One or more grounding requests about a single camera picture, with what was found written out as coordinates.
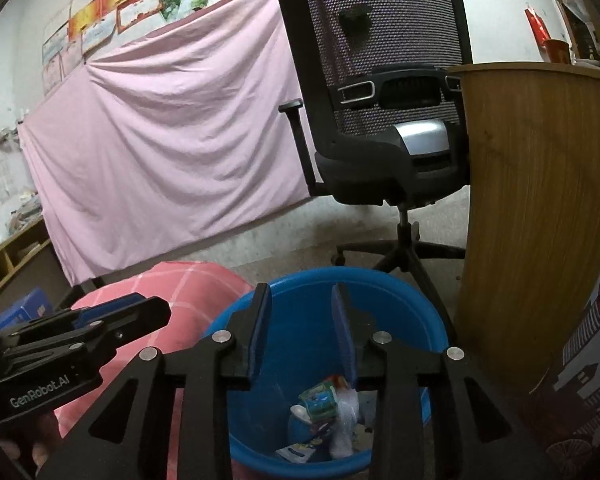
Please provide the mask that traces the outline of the person's left hand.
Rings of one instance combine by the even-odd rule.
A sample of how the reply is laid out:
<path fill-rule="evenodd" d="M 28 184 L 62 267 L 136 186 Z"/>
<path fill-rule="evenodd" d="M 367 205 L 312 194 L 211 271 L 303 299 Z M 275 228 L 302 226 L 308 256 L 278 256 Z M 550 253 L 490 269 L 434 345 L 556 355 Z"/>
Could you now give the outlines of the person's left hand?
<path fill-rule="evenodd" d="M 32 477 L 63 443 L 54 412 L 25 417 L 0 428 L 3 451 Z"/>

